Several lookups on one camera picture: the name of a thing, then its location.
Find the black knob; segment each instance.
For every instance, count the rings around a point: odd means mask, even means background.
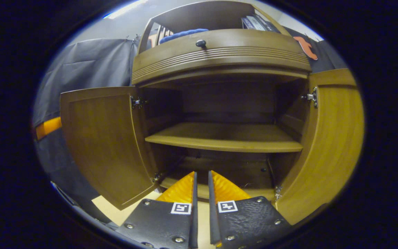
[[[205,44],[207,44],[207,43],[204,40],[196,41],[196,46],[198,46],[198,47],[205,47]]]

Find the orange object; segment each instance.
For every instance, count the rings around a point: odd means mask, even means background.
[[[299,42],[300,47],[302,47],[303,52],[304,52],[308,57],[310,57],[311,59],[313,59],[313,60],[315,60],[315,61],[317,60],[317,55],[314,54],[314,53],[311,51],[311,48],[312,48],[311,44],[309,44],[308,42],[306,42],[305,39],[302,38],[302,37],[300,37],[300,36],[294,36],[294,39],[295,39],[296,41]]]
[[[191,172],[184,176],[181,180],[169,187],[156,200],[161,202],[192,203],[194,176],[195,172]]]
[[[213,175],[213,183],[215,185],[215,200],[218,202],[239,201],[251,198],[249,194],[239,188],[222,175],[211,171]]]
[[[38,140],[50,134],[50,132],[56,131],[57,129],[62,127],[62,123],[60,121],[60,117],[52,118],[50,120],[45,121],[36,127],[36,138]]]

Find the book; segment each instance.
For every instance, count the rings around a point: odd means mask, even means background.
[[[276,33],[281,33],[271,22],[265,21],[258,14],[254,14],[254,17],[256,17],[256,19],[259,20],[259,22],[264,26],[265,30],[271,31],[271,32],[276,32]]]
[[[254,25],[245,17],[242,17],[242,28],[244,29],[256,29]]]
[[[262,24],[259,23],[259,21],[254,17],[254,16],[247,16],[247,19],[251,22],[251,24],[257,29],[257,30],[262,30],[265,31],[264,27]]]

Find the blue cloth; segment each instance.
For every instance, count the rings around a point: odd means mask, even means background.
[[[198,28],[198,29],[191,29],[191,30],[175,33],[175,34],[172,34],[172,35],[169,35],[169,36],[165,36],[164,38],[162,38],[161,42],[159,44],[163,44],[164,42],[171,41],[172,39],[176,39],[176,38],[181,37],[181,36],[191,35],[191,34],[194,34],[194,33],[200,33],[200,32],[204,32],[204,31],[208,31],[208,29],[206,29],[206,28]]]

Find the drawer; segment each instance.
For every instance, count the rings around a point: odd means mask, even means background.
[[[196,41],[206,41],[206,48]],[[140,53],[134,59],[132,84],[148,85],[161,79],[210,74],[213,69],[270,72],[306,78],[311,67],[291,36],[248,29],[210,30],[186,35]]]

